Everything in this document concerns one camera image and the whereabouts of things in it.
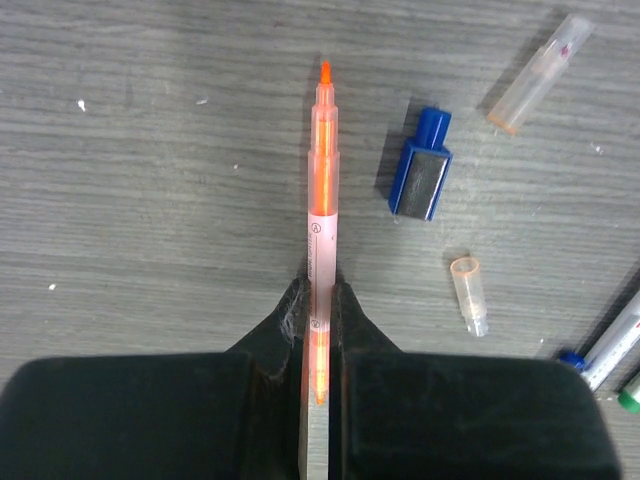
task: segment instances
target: orange highlighter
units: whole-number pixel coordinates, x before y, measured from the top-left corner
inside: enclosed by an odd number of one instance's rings
[[[329,62],[322,65],[311,110],[309,151],[308,274],[311,284],[309,310],[309,369],[316,402],[329,393],[331,294],[336,282],[338,237],[338,108],[334,102]]]

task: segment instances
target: pen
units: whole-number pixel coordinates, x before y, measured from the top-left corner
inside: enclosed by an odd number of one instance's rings
[[[640,340],[640,291],[634,295],[584,359],[575,353],[569,353],[561,360],[581,369],[582,377],[591,390],[595,391],[638,340]]]
[[[309,369],[316,402],[329,390],[331,295],[336,281],[338,235],[338,108],[334,103],[331,66],[324,62],[311,110],[309,151],[309,216],[307,232],[309,311]]]

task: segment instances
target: translucent pen cap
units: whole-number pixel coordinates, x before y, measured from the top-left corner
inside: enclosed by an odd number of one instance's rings
[[[540,48],[488,115],[488,119],[515,134],[533,109],[569,66],[593,31],[584,17],[569,15]]]
[[[455,260],[450,268],[467,330],[475,337],[482,337],[489,331],[489,325],[480,278],[480,263],[473,257],[462,257]]]

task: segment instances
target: table surface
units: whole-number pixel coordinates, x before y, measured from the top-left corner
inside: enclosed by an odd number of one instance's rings
[[[497,131],[487,108],[567,13],[595,32],[521,133]],[[0,382],[47,355],[225,349],[270,312],[306,255],[324,58],[339,264],[402,349],[550,357],[638,286],[636,0],[5,0],[0,22]],[[452,112],[455,159],[434,221],[394,221],[424,105]],[[481,339],[448,273],[466,252]],[[627,478],[640,419],[614,392],[638,354],[597,393]]]

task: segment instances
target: orange pen tip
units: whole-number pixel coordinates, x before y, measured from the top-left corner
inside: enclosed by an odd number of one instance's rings
[[[323,85],[329,85],[331,83],[331,65],[329,65],[329,62],[324,62],[322,64],[320,83]]]

